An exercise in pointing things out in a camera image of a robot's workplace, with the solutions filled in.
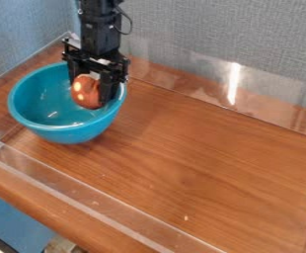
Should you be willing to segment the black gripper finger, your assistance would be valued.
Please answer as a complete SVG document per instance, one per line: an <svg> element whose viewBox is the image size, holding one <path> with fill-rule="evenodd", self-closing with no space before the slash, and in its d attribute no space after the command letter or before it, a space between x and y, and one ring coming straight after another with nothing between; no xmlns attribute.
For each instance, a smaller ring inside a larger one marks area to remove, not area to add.
<svg viewBox="0 0 306 253"><path fill-rule="evenodd" d="M102 70L100 72L98 83L98 101L105 105L116 96L120 85L120 73L116 71Z"/></svg>
<svg viewBox="0 0 306 253"><path fill-rule="evenodd" d="M68 66L68 77L69 77L69 83L73 83L74 78L80 75L80 74L88 74L89 70L85 68L85 66L77 62L77 61L69 61L66 63Z"/></svg>

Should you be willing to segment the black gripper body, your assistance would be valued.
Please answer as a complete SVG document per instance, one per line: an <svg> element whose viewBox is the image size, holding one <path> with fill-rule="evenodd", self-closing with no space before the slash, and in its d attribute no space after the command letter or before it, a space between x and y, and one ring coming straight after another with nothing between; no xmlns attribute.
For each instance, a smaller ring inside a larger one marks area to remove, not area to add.
<svg viewBox="0 0 306 253"><path fill-rule="evenodd" d="M80 47L80 41L70 37L65 37L61 42L61 59L65 62L69 62L70 60L80 62L89 70L89 73L94 72L100 74L102 70L116 71L120 73L120 82L128 81L131 60L120 52L120 38L114 39L114 41L110 43L110 47L101 54L84 51Z"/></svg>

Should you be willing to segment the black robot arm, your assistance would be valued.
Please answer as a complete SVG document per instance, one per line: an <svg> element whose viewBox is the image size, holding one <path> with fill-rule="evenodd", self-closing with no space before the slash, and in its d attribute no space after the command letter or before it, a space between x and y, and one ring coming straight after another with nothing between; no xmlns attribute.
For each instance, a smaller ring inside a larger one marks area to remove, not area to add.
<svg viewBox="0 0 306 253"><path fill-rule="evenodd" d="M70 97L82 108L96 110L114 98L128 81L131 61L120 53L124 0L77 0L80 41L62 39L61 59L66 62Z"/></svg>

